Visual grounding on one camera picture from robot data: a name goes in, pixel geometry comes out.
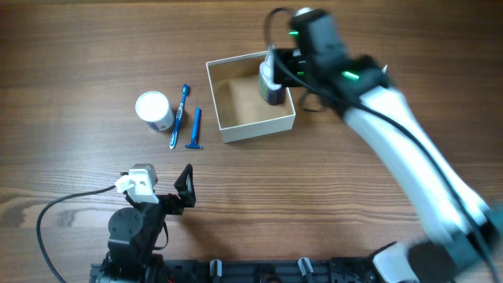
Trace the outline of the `clear bottle blue liquid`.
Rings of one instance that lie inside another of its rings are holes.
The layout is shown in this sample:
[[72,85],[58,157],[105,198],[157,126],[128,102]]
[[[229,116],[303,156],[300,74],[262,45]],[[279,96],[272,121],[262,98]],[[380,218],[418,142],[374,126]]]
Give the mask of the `clear bottle blue liquid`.
[[274,82],[274,46],[269,45],[264,61],[259,66],[259,92],[269,105],[284,103],[285,89]]

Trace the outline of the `blue disposable razor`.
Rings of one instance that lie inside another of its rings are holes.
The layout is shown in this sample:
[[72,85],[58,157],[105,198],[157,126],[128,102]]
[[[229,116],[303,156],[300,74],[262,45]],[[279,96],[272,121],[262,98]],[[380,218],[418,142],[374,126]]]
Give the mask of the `blue disposable razor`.
[[198,138],[200,133],[200,120],[201,120],[201,108],[196,108],[194,121],[193,121],[193,129],[191,135],[191,141],[189,144],[185,145],[187,149],[202,149],[203,146],[198,144]]

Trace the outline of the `cardboard box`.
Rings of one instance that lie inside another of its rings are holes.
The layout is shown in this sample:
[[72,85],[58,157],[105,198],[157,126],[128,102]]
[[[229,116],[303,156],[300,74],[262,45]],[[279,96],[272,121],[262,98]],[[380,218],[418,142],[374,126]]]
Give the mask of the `cardboard box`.
[[290,94],[269,105],[259,91],[259,65],[266,52],[249,53],[206,63],[207,76],[224,143],[291,130],[296,110]]

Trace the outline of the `white round container blue label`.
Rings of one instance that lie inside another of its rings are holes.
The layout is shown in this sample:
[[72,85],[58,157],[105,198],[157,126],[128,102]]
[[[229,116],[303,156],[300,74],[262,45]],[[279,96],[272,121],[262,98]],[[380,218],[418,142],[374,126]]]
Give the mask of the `white round container blue label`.
[[158,91],[143,93],[135,103],[135,112],[154,131],[166,131],[174,125],[170,102]]

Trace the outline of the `blue white toothbrush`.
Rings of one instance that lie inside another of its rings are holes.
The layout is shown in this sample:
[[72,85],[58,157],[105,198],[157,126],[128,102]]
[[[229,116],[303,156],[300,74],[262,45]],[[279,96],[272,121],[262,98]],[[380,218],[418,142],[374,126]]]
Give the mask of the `blue white toothbrush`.
[[178,142],[178,132],[179,132],[181,122],[182,122],[182,116],[183,116],[184,107],[185,107],[185,100],[189,94],[189,91],[190,91],[190,87],[187,84],[185,84],[182,88],[182,100],[181,100],[181,103],[178,106],[178,110],[176,112],[174,128],[173,128],[171,138],[170,138],[170,149],[174,149],[176,147],[177,142]]

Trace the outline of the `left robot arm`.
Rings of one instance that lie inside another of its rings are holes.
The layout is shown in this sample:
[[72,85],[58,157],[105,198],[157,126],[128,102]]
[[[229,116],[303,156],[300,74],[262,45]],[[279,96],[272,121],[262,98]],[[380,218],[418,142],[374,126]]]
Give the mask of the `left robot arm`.
[[158,182],[151,164],[135,164],[115,182],[128,208],[116,211],[108,222],[108,252],[93,265],[91,282],[174,282],[174,275],[155,251],[157,239],[167,232],[165,218],[182,215],[196,204],[193,167],[187,164],[174,183],[176,194],[157,195]]

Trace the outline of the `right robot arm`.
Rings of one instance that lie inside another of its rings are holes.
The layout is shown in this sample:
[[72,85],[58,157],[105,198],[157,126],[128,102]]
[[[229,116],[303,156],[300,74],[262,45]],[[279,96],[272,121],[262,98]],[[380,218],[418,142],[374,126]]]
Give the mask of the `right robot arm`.
[[352,58],[323,9],[289,12],[292,49],[273,49],[274,82],[303,87],[373,149],[403,188],[426,238],[376,250],[369,266],[380,282],[452,282],[478,263],[494,281],[502,210],[457,175],[426,135],[404,95],[370,56]]

